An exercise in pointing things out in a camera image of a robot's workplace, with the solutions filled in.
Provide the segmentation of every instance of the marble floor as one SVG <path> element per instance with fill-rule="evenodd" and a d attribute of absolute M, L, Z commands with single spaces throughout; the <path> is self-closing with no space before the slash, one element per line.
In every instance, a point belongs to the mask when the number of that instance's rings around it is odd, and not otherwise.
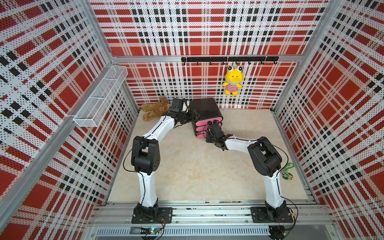
<path fill-rule="evenodd" d="M 222 130 L 243 138 L 267 137 L 270 142 L 286 150 L 272 114 L 267 109 L 221 110 L 224 120 Z M 147 133 L 157 122 L 142 120 L 140 112 L 126 149 L 132 147 L 135 136 Z M 286 157 L 278 150 L 285 165 Z M 262 200 L 265 188 L 261 175 L 253 166 L 249 154 L 238 151 L 222 151 L 205 139 L 197 139 L 191 123 L 172 129 L 160 143 L 161 162 L 156 171 L 156 192 L 159 200 Z M 131 154 L 125 167 L 133 170 Z M 283 196 L 289 199 L 307 199 L 296 172 L 292 180 L 281 178 Z M 108 202 L 134 202 L 140 196 L 139 178 L 136 173 L 126 172 L 122 164 L 113 183 Z"/>

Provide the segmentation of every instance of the brown teddy bear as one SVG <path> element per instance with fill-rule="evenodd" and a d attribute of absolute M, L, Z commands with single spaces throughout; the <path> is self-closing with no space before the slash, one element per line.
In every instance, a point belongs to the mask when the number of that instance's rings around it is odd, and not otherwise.
<path fill-rule="evenodd" d="M 167 111 L 172 104 L 167 101 L 167 98 L 165 96 L 160 97 L 160 102 L 159 103 L 144 103 L 141 105 L 141 110 L 146 112 L 146 114 L 143 115 L 143 121 L 144 122 L 149 122 L 150 120 L 154 118 L 159 118 L 161 117 L 161 114 L 163 114 L 164 111 Z"/>

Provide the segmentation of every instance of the stacked storage box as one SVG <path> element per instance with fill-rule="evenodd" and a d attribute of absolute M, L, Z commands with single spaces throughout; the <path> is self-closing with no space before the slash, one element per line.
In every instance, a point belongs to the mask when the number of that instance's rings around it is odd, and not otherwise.
<path fill-rule="evenodd" d="M 205 138 L 208 126 L 214 122 L 217 121 L 219 126 L 222 125 L 223 115 L 213 98 L 191 101 L 189 108 L 200 115 L 199 119 L 192 121 L 192 127 L 198 139 Z"/>

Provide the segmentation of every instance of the wall-mounted basket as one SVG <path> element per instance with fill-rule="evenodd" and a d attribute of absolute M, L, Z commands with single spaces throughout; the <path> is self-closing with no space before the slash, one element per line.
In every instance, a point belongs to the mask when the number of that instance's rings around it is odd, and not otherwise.
<path fill-rule="evenodd" d="M 80 127 L 98 127 L 108 111 L 125 77 L 125 66 L 112 66 L 91 96 L 76 114 L 74 121 Z"/>

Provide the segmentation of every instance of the green keychain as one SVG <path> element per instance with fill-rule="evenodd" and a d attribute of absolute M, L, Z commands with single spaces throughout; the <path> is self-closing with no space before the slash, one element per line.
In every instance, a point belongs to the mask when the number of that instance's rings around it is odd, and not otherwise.
<path fill-rule="evenodd" d="M 283 176 L 284 179 L 292 180 L 293 175 L 290 174 L 290 173 L 288 172 L 288 169 L 293 168 L 294 166 L 295 166 L 295 165 L 294 165 L 293 163 L 289 162 L 289 163 L 285 166 L 285 168 L 282 169 L 282 171 L 281 171 L 281 175 Z"/>

